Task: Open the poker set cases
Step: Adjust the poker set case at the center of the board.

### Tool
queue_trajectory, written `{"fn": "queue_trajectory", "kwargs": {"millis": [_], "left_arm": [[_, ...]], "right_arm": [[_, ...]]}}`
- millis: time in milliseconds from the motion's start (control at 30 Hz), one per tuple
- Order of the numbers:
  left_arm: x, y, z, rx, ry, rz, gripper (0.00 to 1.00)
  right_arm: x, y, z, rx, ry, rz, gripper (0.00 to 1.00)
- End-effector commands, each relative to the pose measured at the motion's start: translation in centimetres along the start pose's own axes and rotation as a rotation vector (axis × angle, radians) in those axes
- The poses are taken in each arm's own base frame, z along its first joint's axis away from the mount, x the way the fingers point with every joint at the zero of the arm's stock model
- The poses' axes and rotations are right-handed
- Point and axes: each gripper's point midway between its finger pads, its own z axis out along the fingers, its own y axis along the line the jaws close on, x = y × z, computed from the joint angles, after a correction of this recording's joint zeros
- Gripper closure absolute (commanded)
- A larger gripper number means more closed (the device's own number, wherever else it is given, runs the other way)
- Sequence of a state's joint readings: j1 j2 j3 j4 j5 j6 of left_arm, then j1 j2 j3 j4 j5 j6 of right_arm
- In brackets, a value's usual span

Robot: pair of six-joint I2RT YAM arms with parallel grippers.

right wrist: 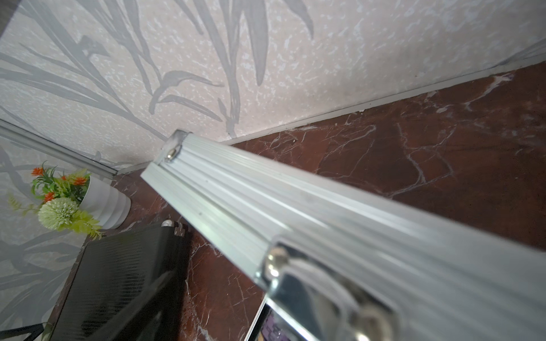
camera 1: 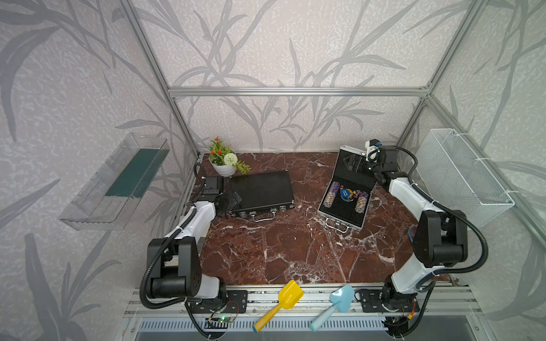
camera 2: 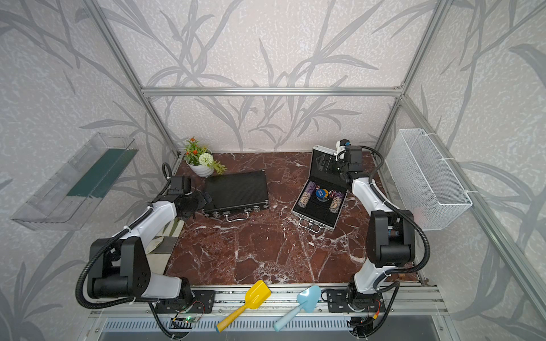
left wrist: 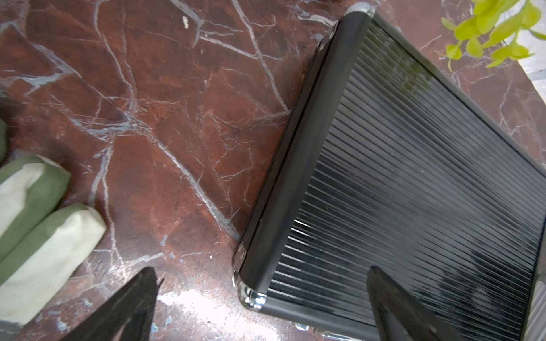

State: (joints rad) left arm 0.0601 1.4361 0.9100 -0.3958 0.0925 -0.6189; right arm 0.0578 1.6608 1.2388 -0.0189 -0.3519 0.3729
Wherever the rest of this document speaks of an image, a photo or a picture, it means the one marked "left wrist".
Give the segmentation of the black poker set case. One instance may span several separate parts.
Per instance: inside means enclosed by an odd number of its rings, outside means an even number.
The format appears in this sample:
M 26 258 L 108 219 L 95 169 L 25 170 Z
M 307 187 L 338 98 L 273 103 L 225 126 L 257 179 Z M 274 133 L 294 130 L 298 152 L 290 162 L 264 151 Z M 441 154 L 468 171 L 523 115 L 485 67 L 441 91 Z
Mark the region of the black poker set case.
M 233 259 L 248 310 L 378 340 L 382 270 L 465 340 L 522 340 L 545 171 L 368 3 L 320 42 Z

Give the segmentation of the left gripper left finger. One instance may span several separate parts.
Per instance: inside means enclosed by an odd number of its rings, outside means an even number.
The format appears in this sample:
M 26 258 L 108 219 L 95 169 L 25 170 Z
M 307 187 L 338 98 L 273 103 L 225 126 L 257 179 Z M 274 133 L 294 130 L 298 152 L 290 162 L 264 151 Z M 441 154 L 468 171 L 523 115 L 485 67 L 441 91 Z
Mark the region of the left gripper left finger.
M 159 288 L 152 267 L 145 267 L 64 340 L 148 340 Z

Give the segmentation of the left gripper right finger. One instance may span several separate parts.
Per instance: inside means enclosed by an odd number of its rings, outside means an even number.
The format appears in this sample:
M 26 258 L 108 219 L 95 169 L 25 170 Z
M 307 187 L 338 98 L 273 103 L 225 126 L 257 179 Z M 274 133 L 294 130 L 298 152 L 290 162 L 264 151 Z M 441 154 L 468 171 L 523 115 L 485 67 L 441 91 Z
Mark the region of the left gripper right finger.
M 366 283 L 381 340 L 463 340 L 380 267 L 368 271 Z

